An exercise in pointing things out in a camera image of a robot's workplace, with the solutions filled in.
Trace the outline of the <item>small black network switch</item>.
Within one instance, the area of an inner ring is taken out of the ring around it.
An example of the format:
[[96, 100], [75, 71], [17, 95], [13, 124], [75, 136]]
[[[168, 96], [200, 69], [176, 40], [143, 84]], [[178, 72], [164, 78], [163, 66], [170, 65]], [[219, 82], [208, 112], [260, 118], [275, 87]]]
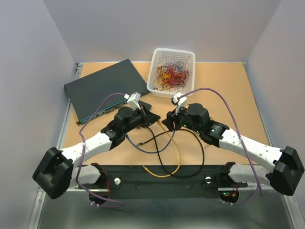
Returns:
[[152, 106], [146, 102], [139, 101], [138, 102], [140, 108], [141, 108], [141, 114], [144, 119], [144, 123], [140, 125], [142, 128], [149, 127], [156, 123], [160, 117], [152, 112], [150, 112], [150, 109]]

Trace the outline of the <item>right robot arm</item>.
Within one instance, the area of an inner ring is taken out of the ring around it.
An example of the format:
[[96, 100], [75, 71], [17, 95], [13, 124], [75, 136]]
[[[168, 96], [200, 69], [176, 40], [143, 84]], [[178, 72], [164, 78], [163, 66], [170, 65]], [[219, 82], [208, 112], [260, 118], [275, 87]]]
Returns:
[[250, 157], [256, 163], [255, 166], [232, 164], [229, 170], [219, 175], [224, 186], [234, 182], [259, 181], [281, 194], [291, 196], [304, 174], [305, 168], [294, 148], [286, 146], [281, 149], [239, 136], [235, 130], [214, 121], [201, 104], [194, 103], [187, 108], [168, 112], [162, 124], [170, 131], [182, 127], [195, 131], [205, 143]]

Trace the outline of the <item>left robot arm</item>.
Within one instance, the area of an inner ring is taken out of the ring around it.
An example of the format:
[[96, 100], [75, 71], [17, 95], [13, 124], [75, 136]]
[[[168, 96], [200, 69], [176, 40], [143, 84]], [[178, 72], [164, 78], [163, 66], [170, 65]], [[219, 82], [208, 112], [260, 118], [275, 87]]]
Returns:
[[114, 119], [101, 131], [74, 146], [48, 149], [35, 169], [32, 178], [51, 198], [56, 199], [71, 186], [72, 173], [85, 159], [108, 152], [125, 140], [125, 134], [138, 127], [148, 127], [160, 116], [145, 107], [133, 110], [121, 107]]

